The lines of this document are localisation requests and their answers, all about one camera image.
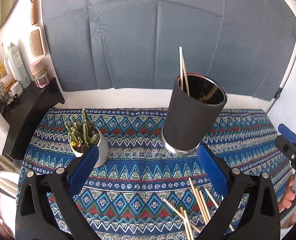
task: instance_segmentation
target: blue gripper pad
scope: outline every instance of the blue gripper pad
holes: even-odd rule
[[[228,181],[225,174],[223,173],[219,165],[216,163],[215,155],[205,145],[199,146],[197,150],[197,155],[198,160],[202,168],[206,172],[208,179],[210,180],[216,193],[226,198],[229,194]]]
[[[68,196],[79,194],[99,158],[98,146],[94,145],[81,160],[68,180]]]
[[[278,131],[291,143],[296,143],[296,135],[283,123],[278,126]]]

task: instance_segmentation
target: white bottle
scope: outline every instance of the white bottle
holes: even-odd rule
[[[18,47],[14,43],[8,46],[8,58],[14,78],[21,84],[23,89],[30,85],[30,79],[21,59]]]

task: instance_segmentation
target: metal screw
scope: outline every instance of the metal screw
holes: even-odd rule
[[[34,175],[34,172],[33,172],[33,171],[29,171],[29,172],[27,173],[27,177],[28,177],[28,178],[32,177],[33,175]]]
[[[65,169],[63,167],[60,167],[56,170],[57,174],[62,174],[65,171]]]
[[[268,178],[269,178],[269,174],[266,173],[266,172],[264,172],[264,173],[262,174],[262,176],[263,176],[265,179],[268,179]]]
[[[240,170],[238,168],[233,168],[232,173],[238,175],[238,174],[240,174]]]

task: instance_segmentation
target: patterned tablecloth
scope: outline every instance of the patterned tablecloth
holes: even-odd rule
[[[218,202],[221,196],[212,189],[196,154],[178,157],[161,146],[159,132],[167,109],[89,109],[88,114],[108,141],[109,159],[92,171],[74,201],[102,239],[185,239],[182,220],[163,198],[176,208],[183,206],[197,227],[204,226],[188,177],[207,187]],[[81,120],[81,110],[52,108],[37,127],[21,168],[17,197],[28,171],[49,174],[75,157],[64,126],[71,115]],[[223,110],[204,141],[231,167],[253,175],[268,172],[280,200],[291,166],[275,148],[276,136],[262,110]],[[69,232],[54,196],[48,198],[60,228]],[[246,201],[244,196],[234,227]],[[212,202],[206,202],[214,213]]]

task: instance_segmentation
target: white plant pot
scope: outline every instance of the white plant pot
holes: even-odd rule
[[[107,144],[106,138],[103,136],[103,134],[97,128],[96,128],[96,130],[100,135],[99,142],[97,144],[97,146],[99,148],[99,158],[98,158],[98,161],[97,161],[96,165],[94,166],[94,168],[100,167],[108,159],[108,144]],[[70,145],[70,148],[72,149],[72,151],[74,152],[74,154],[76,155],[76,157],[82,156],[82,153],[75,151],[75,149],[72,147],[72,145],[70,143],[70,140],[69,140],[69,145]]]

